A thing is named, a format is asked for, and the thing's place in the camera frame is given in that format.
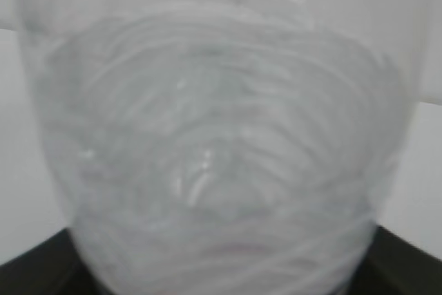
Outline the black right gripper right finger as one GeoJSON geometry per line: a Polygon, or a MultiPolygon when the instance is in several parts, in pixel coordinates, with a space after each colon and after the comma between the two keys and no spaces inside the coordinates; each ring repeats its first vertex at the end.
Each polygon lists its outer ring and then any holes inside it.
{"type": "Polygon", "coordinates": [[[441,295],[441,261],[384,227],[341,294],[441,295]]]}

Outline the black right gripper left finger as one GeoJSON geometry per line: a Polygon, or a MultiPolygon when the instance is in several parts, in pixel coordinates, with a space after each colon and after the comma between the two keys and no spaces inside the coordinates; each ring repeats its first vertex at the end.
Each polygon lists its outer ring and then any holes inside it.
{"type": "Polygon", "coordinates": [[[1,295],[101,294],[67,229],[1,265],[1,295]]]}

